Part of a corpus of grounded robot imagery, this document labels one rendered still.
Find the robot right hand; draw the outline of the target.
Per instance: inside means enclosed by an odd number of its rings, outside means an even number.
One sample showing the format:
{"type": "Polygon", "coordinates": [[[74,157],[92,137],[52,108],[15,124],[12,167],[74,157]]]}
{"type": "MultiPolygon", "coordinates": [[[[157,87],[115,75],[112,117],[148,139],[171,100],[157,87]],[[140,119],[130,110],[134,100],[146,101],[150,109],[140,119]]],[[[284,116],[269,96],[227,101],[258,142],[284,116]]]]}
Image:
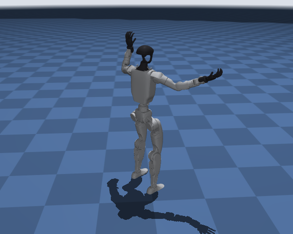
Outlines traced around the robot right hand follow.
{"type": "Polygon", "coordinates": [[[212,75],[213,72],[211,72],[211,74],[209,76],[203,76],[203,77],[199,78],[198,81],[199,82],[204,81],[205,83],[207,83],[208,81],[211,81],[211,80],[214,80],[214,79],[220,77],[222,75],[222,73],[223,73],[222,69],[220,68],[220,70],[219,70],[219,68],[218,68],[218,71],[216,74],[212,75]]]}

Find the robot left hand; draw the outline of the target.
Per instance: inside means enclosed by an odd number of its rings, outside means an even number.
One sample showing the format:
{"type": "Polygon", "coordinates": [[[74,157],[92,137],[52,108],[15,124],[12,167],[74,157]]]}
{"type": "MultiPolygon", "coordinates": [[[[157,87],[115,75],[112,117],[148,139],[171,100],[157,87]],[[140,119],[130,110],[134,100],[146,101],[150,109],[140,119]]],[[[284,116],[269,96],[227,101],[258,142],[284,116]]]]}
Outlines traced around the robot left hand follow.
{"type": "Polygon", "coordinates": [[[127,44],[127,49],[131,50],[131,53],[133,53],[134,49],[133,49],[133,43],[136,40],[136,38],[134,39],[134,41],[132,41],[132,37],[134,35],[134,33],[131,35],[132,31],[128,31],[126,33],[126,44],[127,44]]]}

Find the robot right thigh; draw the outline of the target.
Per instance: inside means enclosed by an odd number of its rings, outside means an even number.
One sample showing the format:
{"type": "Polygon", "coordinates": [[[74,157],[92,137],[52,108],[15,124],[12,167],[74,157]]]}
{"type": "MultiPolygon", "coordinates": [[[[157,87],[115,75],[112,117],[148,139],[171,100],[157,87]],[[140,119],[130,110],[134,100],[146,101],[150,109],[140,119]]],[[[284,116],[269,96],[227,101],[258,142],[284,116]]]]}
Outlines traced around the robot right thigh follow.
{"type": "Polygon", "coordinates": [[[161,155],[163,145],[163,130],[159,119],[148,116],[146,118],[146,127],[150,132],[153,150],[148,153],[148,158],[153,161],[153,155],[159,153],[161,155]]]}

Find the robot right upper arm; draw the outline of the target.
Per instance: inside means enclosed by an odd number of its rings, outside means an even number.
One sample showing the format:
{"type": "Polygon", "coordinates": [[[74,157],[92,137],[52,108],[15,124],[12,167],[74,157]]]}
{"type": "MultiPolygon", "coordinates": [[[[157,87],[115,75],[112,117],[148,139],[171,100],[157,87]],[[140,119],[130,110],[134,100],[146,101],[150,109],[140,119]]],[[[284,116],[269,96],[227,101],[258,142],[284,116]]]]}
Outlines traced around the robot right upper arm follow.
{"type": "Polygon", "coordinates": [[[161,72],[152,72],[150,76],[151,76],[153,82],[155,82],[157,84],[161,83],[161,84],[163,84],[163,85],[165,85],[165,86],[167,86],[167,87],[169,87],[169,88],[171,88],[173,90],[181,91],[181,90],[178,90],[176,88],[176,84],[177,83],[174,83],[171,79],[169,79],[168,77],[166,77],[161,72]]]}

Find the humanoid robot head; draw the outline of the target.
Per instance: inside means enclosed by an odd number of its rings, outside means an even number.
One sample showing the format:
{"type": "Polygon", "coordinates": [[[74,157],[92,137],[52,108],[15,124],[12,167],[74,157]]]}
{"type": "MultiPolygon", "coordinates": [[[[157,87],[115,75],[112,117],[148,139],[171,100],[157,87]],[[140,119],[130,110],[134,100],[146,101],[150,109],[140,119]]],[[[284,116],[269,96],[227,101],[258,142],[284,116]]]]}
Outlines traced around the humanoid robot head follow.
{"type": "Polygon", "coordinates": [[[139,70],[139,71],[147,71],[147,70],[149,70],[147,68],[147,64],[151,63],[153,52],[154,52],[153,48],[151,48],[148,45],[142,45],[137,49],[136,54],[142,55],[143,60],[141,61],[140,66],[136,68],[136,70],[139,70]],[[150,55],[150,60],[149,61],[146,61],[146,59],[145,59],[145,57],[147,55],[150,55]]]}

